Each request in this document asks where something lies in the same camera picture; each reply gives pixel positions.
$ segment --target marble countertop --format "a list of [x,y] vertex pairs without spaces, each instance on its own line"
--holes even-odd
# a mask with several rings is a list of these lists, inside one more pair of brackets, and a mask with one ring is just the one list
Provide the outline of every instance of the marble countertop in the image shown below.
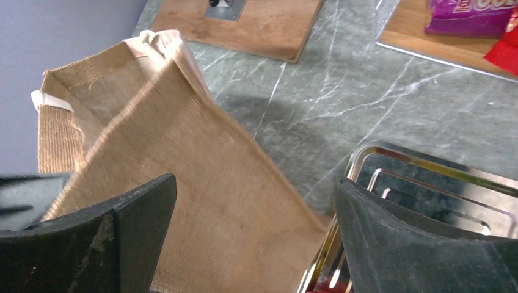
[[[159,5],[150,0],[136,31]],[[518,179],[518,84],[375,45],[373,11],[324,0],[298,64],[189,46],[216,102],[318,211],[367,140]]]

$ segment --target wooden cutting board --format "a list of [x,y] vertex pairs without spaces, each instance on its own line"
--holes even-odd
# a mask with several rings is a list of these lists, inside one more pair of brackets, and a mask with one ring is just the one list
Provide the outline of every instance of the wooden cutting board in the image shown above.
[[425,34],[430,18],[422,0],[401,0],[379,42],[420,55],[516,79],[484,59],[498,40]]
[[246,0],[237,21],[205,17],[208,0],[164,0],[154,31],[178,29],[187,40],[296,63],[322,0]]

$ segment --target burlap bag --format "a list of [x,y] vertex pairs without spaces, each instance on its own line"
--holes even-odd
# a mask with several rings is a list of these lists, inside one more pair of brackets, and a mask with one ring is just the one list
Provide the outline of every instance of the burlap bag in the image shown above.
[[178,199],[152,289],[296,291],[327,222],[212,101],[177,31],[46,71],[32,96],[40,172],[76,172],[45,219],[171,172]]

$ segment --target silver baking tray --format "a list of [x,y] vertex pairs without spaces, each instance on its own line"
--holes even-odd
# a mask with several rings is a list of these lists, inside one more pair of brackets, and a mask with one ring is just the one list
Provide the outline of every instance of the silver baking tray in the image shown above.
[[[361,144],[345,176],[400,206],[455,227],[518,239],[518,182],[386,142]],[[352,292],[334,219],[297,293],[323,280]]]

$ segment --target purple snack bag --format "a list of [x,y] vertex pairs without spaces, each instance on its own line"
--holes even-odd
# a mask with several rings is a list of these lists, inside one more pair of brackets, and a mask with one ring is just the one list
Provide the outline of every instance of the purple snack bag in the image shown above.
[[425,33],[500,38],[518,0],[430,0]]

